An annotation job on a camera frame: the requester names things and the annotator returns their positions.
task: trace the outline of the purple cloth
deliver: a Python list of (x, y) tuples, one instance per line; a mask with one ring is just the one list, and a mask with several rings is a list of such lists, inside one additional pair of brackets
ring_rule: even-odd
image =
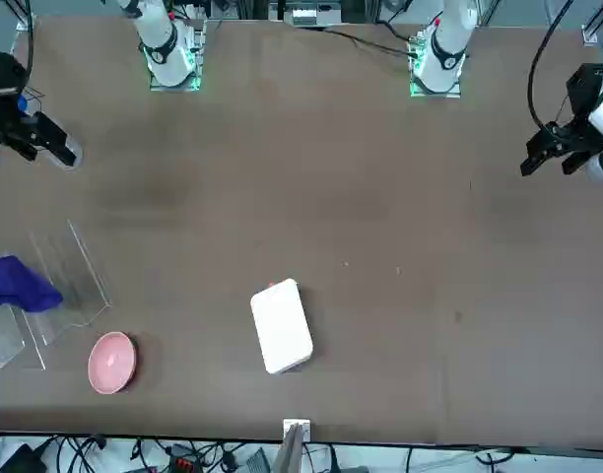
[(15, 305), (26, 312), (43, 312), (62, 302), (61, 293), (17, 256), (0, 258), (0, 305)]

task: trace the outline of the tabletop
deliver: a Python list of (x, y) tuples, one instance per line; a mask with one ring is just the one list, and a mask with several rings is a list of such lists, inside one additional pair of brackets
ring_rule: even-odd
[[(0, 241), (71, 219), (113, 307), (45, 371), (0, 371), (0, 429), (277, 439), (308, 418), (324, 441), (603, 446), (603, 182), (518, 168), (543, 35), (478, 30), (463, 97), (412, 99), (403, 58), (221, 23), (202, 90), (152, 93), (127, 20), (43, 19), (32, 85), (85, 157), (4, 151)], [(543, 120), (588, 60), (554, 35)], [(271, 375), (249, 300), (289, 277), (314, 354)], [(101, 396), (86, 361), (109, 330), (140, 365)]]

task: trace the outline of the black cable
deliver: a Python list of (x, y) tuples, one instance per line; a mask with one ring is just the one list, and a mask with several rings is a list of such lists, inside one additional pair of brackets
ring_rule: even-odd
[(81, 457), (81, 463), (85, 463), (85, 469), (87, 470), (87, 472), (88, 473), (96, 473), (96, 470), (94, 470), (94, 468), (92, 468), (92, 465), (89, 464), (89, 462), (87, 461), (87, 458), (85, 458), (85, 454), (83, 453), (83, 450), (85, 449), (85, 447), (94, 444), (94, 442), (95, 442), (95, 440), (93, 438), (88, 438), (85, 441), (83, 441), (82, 445), (80, 445), (78, 442), (78, 439), (76, 439), (76, 438), (71, 438), (71, 439), (68, 438), (67, 439), (67, 443), (69, 443), (69, 445), (74, 449), (74, 458), (72, 458), (72, 461), (69, 464), (67, 473), (74, 473), (74, 466), (76, 465), (76, 460), (78, 459), (79, 456)]
[(413, 447), (409, 448), (409, 454), (407, 455), (407, 464), (404, 467), (404, 473), (409, 473), (409, 467), (411, 466), (411, 455), (413, 454)]
[(30, 0), (26, 0), (26, 13), (28, 14), (28, 63), (26, 65), (26, 78), (19, 87), (19, 95), (24, 91), (26, 85), (30, 81), (30, 74), (33, 72), (33, 61), (34, 61), (34, 20), (33, 20), (33, 9), (30, 4)]
[(484, 466), (495, 466), (495, 465), (501, 465), (502, 463), (506, 463), (506, 462), (510, 461), (515, 455), (516, 455), (516, 453), (512, 451), (512, 452), (508, 453), (506, 456), (504, 456), (503, 458), (498, 458), (496, 460), (494, 460), (489, 453), (488, 453), (487, 460), (480, 458), (479, 455), (475, 456), (475, 458), (477, 459), (477, 461), (479, 463), (481, 463)]
[(308, 445), (304, 444), (303, 449), (305, 450), (306, 455), (308, 455), (308, 463), (310, 463), (310, 470), (312, 471), (312, 473), (316, 473), (316, 471), (314, 470), (314, 463), (312, 463), (312, 455), (308, 450)]
[(403, 36), (402, 34), (400, 34), (399, 32), (396, 31), (395, 28), (393, 28), (389, 22), (385, 22), (384, 20), (378, 20), (376, 22), (378, 25), (383, 25), (384, 27), (386, 27), (388, 30), (391, 31), (391, 34), (393, 34), (394, 36), (396, 36), (398, 39), (402, 39), (405, 42), (409, 42), (411, 40), (410, 37), (408, 36)]
[[(234, 453), (236, 450), (238, 450), (239, 448), (241, 448), (241, 447), (243, 447), (243, 446), (245, 446), (245, 445), (246, 445), (246, 443), (241, 443), (240, 445), (235, 446), (235, 447), (234, 447), (234, 448), (232, 448), (231, 450), (227, 450), (225, 453)], [(206, 472), (206, 473), (212, 473), (214, 470), (216, 470), (216, 468), (217, 468), (217, 467), (218, 467), (218, 466), (219, 466), (221, 463), (223, 463), (223, 459), (225, 458), (225, 453), (223, 453), (223, 457), (222, 457), (220, 460), (218, 460), (218, 461), (214, 462), (214, 464), (213, 464), (213, 465), (212, 465), (212, 466), (211, 466), (211, 467), (210, 467), (210, 468), (207, 470), (207, 472)]]
[(15, 10), (15, 7), (13, 7), (10, 3), (8, 3), (7, 1), (4, 1), (4, 3), (6, 4), (6, 6), (8, 7), (8, 9), (13, 12), (13, 14), (17, 17), (17, 20), (19, 20), (20, 22), (24, 22), (24, 19), (21, 17), (21, 15), (17, 12), (17, 10)]
[(492, 20), (492, 17), (497, 12), (497, 9), (499, 8), (500, 4), (501, 4), (501, 0), (494, 0), (494, 2), (492, 2), (490, 4), (490, 8), (488, 8), (488, 10), (486, 11), (486, 14), (483, 16), (483, 21), (481, 22), (482, 27), (486, 27), (487, 25), (490, 24), (490, 21)]
[(400, 55), (400, 56), (407, 56), (407, 57), (411, 57), (413, 59), (417, 59), (418, 58), (418, 55), (415, 54), (415, 53), (413, 53), (413, 52), (405, 51), (403, 49), (396, 49), (396, 48), (393, 48), (393, 47), (385, 46), (383, 44), (378, 44), (376, 42), (368, 41), (367, 39), (362, 39), (361, 37), (352, 36), (351, 34), (337, 32), (335, 30), (323, 30), (323, 31), (325, 33), (336, 34), (338, 36), (346, 37), (348, 39), (351, 39), (351, 40), (354, 40), (356, 42), (359, 42), (360, 44), (364, 44), (366, 46), (370, 46), (370, 47), (373, 47), (375, 49), (378, 49), (379, 51), (382, 51), (384, 53), (389, 53), (389, 54), (394, 54), (394, 55)]
[(26, 16), (28, 15), (28, 13), (24, 10), (24, 6), (19, 0), (13, 0), (13, 2), (15, 2), (15, 5), (17, 5), (17, 8), (19, 8), (20, 12), (22, 12)]
[(429, 26), (432, 25), (433, 23), (435, 23), (436, 19), (438, 19), (441, 16), (442, 13), (443, 13), (443, 10), (441, 10), (437, 15), (435, 15), (433, 17), (433, 19), (429, 21)]
[[(96, 446), (96, 444), (93, 442), (87, 446), (87, 450), (85, 450), (85, 452), (83, 453), (83, 458), (85, 458), (87, 460), (87, 455), (89, 455), (90, 450), (94, 446)], [(78, 465), (78, 473), (82, 473), (83, 465), (85, 465), (85, 469), (87, 470), (87, 473), (90, 473), (89, 468), (91, 468), (91, 465), (88, 467), (89, 463), (87, 463), (87, 461), (85, 461), (85, 462), (81, 461), (80, 465)]]
[(402, 4), (402, 7), (400, 7), (392, 16), (391, 18), (388, 20), (388, 23), (391, 23), (398, 15), (402, 15), (403, 13), (407, 13), (407, 10), (409, 10), (409, 7), (411, 6), (411, 4), (413, 3), (414, 0), (405, 0), (405, 2)]
[(36, 455), (37, 458), (41, 458), (43, 456), (43, 454), (45, 453), (45, 451), (47, 450), (47, 448), (58, 439), (59, 436), (52, 436), (49, 439), (46, 439), (41, 445), (39, 445), (37, 448), (34, 449), (34, 455)]
[(65, 438), (58, 445), (58, 450), (56, 451), (56, 473), (61, 473), (61, 451), (63, 450), (63, 443), (65, 443)]
[(531, 61), (531, 68), (529, 69), (529, 77), (527, 79), (527, 106), (529, 107), (529, 113), (531, 114), (531, 117), (534, 120), (534, 123), (536, 123), (536, 125), (538, 126), (538, 128), (549, 133), (549, 135), (551, 135), (551, 137), (558, 142), (566, 142), (567, 140), (557, 136), (556, 133), (554, 133), (552, 130), (547, 128), (545, 126), (545, 124), (538, 117), (538, 114), (536, 113), (536, 108), (534, 107), (534, 94), (533, 94), (534, 76), (536, 75), (536, 67), (538, 66), (538, 61), (540, 60), (540, 56), (542, 56), (542, 53), (544, 52), (545, 48), (547, 47), (547, 44), (549, 43), (551, 36), (553, 35), (554, 31), (560, 24), (560, 21), (562, 20), (563, 16), (567, 13), (567, 11), (569, 10), (570, 6), (572, 5), (572, 3), (574, 1), (575, 0), (567, 0), (567, 3), (562, 7), (562, 9), (560, 10), (560, 13), (558, 14), (558, 16), (556, 17), (554, 22), (551, 23), (551, 25), (549, 26), (549, 29), (547, 30), (545, 37), (542, 39), (540, 46), (538, 46), (538, 50), (536, 51), (536, 55), (534, 56), (534, 59)]
[[(599, 8), (597, 11), (595, 11), (595, 14), (590, 18), (590, 20), (588, 20), (586, 22), (586, 26), (589, 27), (593, 24), (593, 22), (595, 20), (597, 20), (597, 18), (602, 14), (603, 12), (603, 5), (601, 6), (601, 8)], [(603, 25), (603, 20), (599, 23), (599, 25), (597, 25), (597, 28), (595, 28), (595, 30), (593, 30), (592, 34), (587, 34), (587, 36), (593, 36), (595, 33), (597, 33), (597, 30), (599, 30), (599, 28)]]
[(144, 459), (144, 453), (142, 452), (142, 439), (137, 439), (134, 448), (137, 448), (137, 455), (140, 457), (144, 469), (146, 471), (151, 471), (151, 467), (146, 464), (146, 460)]
[(494, 460), (492, 459), (492, 456), (489, 453), (487, 453), (487, 455), (488, 455), (488, 459), (490, 460), (490, 473), (497, 473), (495, 471), (495, 463), (494, 463)]

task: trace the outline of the cable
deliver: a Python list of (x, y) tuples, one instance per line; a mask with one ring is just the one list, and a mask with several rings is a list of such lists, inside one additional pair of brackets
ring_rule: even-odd
[(69, 468), (67, 469), (67, 473), (73, 473), (74, 472), (74, 465), (76, 465), (76, 459), (80, 456), (81, 457), (81, 463), (85, 464), (85, 469), (87, 470), (88, 473), (96, 473), (96, 470), (94, 470), (94, 468), (92, 468), (92, 465), (89, 464), (89, 461), (87, 461), (87, 458), (85, 458), (85, 453), (83, 453), (83, 450), (85, 449), (85, 447), (88, 448), (89, 451), (89, 446), (93, 445), (95, 442), (95, 440), (93, 438), (88, 438), (85, 441), (83, 441), (83, 444), (80, 445), (78, 443), (78, 439), (76, 438), (67, 438), (67, 443), (69, 443), (69, 445), (74, 449), (74, 458), (72, 458), (71, 463), (69, 464)]
[(30, 4), (30, 0), (26, 0), (26, 13), (28, 14), (28, 63), (26, 65), (26, 78), (19, 87), (19, 95), (24, 91), (26, 85), (30, 81), (30, 74), (33, 72), (33, 61), (34, 61), (34, 20), (33, 20), (33, 9)]
[(409, 448), (409, 454), (407, 455), (407, 464), (404, 467), (404, 473), (409, 473), (409, 467), (411, 466), (411, 455), (413, 454), (413, 447)]
[(305, 454), (308, 455), (308, 463), (310, 463), (310, 470), (312, 471), (312, 473), (316, 473), (316, 471), (314, 470), (314, 463), (312, 463), (312, 455), (308, 450), (308, 445), (304, 444), (303, 449), (305, 450)]
[(142, 439), (137, 439), (137, 441), (135, 442), (135, 445), (133, 446), (133, 449), (134, 450), (137, 449), (136, 456), (140, 457), (140, 460), (142, 461), (142, 466), (144, 466), (144, 469), (147, 472), (151, 471), (151, 467), (146, 464), (146, 460), (144, 459), (144, 453), (142, 452)]
[[(245, 445), (246, 445), (246, 443), (241, 443), (240, 445), (235, 446), (234, 448), (232, 448), (231, 450), (226, 451), (225, 453), (234, 453), (236, 450), (238, 450), (239, 448), (241, 448), (241, 447), (243, 447)], [(220, 460), (214, 462), (214, 464), (207, 470), (206, 473), (212, 473), (214, 470), (216, 470), (216, 468), (221, 463), (223, 463), (223, 459), (225, 458), (225, 453), (223, 453), (223, 457)]]
[(534, 123), (536, 123), (536, 125), (538, 126), (538, 128), (549, 133), (549, 135), (551, 135), (551, 137), (558, 142), (567, 142), (568, 140), (557, 136), (552, 130), (547, 128), (545, 126), (545, 124), (538, 117), (538, 114), (536, 113), (536, 108), (534, 107), (534, 94), (533, 94), (534, 76), (536, 75), (536, 67), (538, 66), (538, 61), (540, 60), (542, 53), (544, 52), (545, 48), (547, 47), (547, 44), (549, 43), (551, 36), (553, 35), (554, 31), (560, 24), (560, 21), (562, 20), (563, 16), (567, 13), (567, 11), (569, 10), (570, 6), (572, 5), (572, 3), (574, 1), (575, 0), (567, 0), (567, 3), (562, 7), (562, 9), (560, 10), (560, 13), (558, 14), (558, 16), (556, 17), (554, 22), (551, 23), (551, 25), (549, 26), (549, 29), (547, 30), (545, 37), (543, 38), (542, 42), (540, 43), (540, 46), (538, 46), (538, 50), (536, 51), (536, 55), (534, 56), (534, 59), (531, 61), (531, 68), (529, 69), (529, 77), (527, 79), (527, 106), (529, 107), (529, 113), (531, 114), (531, 117), (534, 120)]
[(498, 458), (496, 460), (494, 460), (489, 453), (488, 453), (488, 460), (484, 460), (484, 459), (480, 458), (479, 455), (475, 456), (475, 458), (477, 459), (477, 461), (479, 463), (481, 463), (484, 466), (495, 466), (495, 465), (501, 465), (502, 463), (506, 463), (506, 462), (510, 461), (515, 455), (516, 455), (516, 453), (512, 451), (512, 452), (508, 453), (506, 456), (504, 456), (503, 458)]
[(557, 122), (560, 119), (560, 115), (562, 114), (562, 110), (565, 109), (565, 103), (567, 103), (568, 98), (569, 98), (569, 94), (566, 94), (562, 100), (562, 103), (560, 104), (560, 109), (558, 110), (558, 114), (556, 115), (556, 118), (554, 119), (554, 121)]
[(402, 34), (400, 34), (399, 32), (397, 32), (395, 30), (395, 28), (393, 28), (389, 22), (385, 22), (384, 20), (378, 20), (376, 22), (377, 25), (383, 25), (384, 27), (386, 27), (388, 30), (391, 31), (391, 34), (393, 34), (394, 36), (396, 36), (398, 39), (402, 39), (405, 42), (409, 42), (411, 40), (411, 38), (409, 36), (403, 36)]
[(393, 19), (396, 18), (398, 15), (407, 13), (407, 10), (409, 10), (409, 7), (413, 3), (413, 1), (414, 0), (405, 0), (405, 2), (402, 4), (402, 7), (400, 7), (398, 10), (396, 10), (395, 13), (391, 16), (391, 18), (387, 22), (391, 23), (393, 21)]
[(65, 443), (65, 438), (58, 445), (58, 450), (56, 451), (56, 473), (61, 473), (61, 451), (63, 450), (63, 443)]
[(382, 51), (384, 53), (394, 54), (394, 55), (399, 55), (399, 56), (407, 56), (407, 57), (411, 57), (413, 59), (418, 58), (417, 54), (415, 54), (413, 52), (405, 51), (403, 49), (396, 49), (393, 47), (385, 46), (383, 44), (378, 44), (376, 42), (368, 41), (367, 39), (362, 39), (361, 37), (352, 36), (351, 34), (341, 33), (341, 32), (337, 32), (335, 30), (323, 30), (323, 31), (325, 33), (336, 34), (338, 36), (346, 37), (353, 41), (359, 42), (360, 44), (364, 44), (366, 46), (376, 48), (379, 51)]

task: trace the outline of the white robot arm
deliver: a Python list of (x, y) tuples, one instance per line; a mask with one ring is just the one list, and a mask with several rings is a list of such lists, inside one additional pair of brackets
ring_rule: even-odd
[(196, 68), (190, 49), (194, 29), (182, 20), (171, 21), (163, 0), (117, 0), (133, 20), (144, 43), (148, 67), (160, 84), (181, 84)]
[(414, 82), (430, 94), (449, 92), (459, 80), (466, 46), (479, 14), (474, 0), (445, 0), (442, 13), (424, 31), (425, 51)]
[(582, 64), (567, 81), (567, 91), (572, 120), (565, 125), (539, 122), (540, 130), (527, 142), (522, 175), (551, 158), (565, 157), (564, 174), (586, 167), (592, 177), (603, 177), (603, 64)]

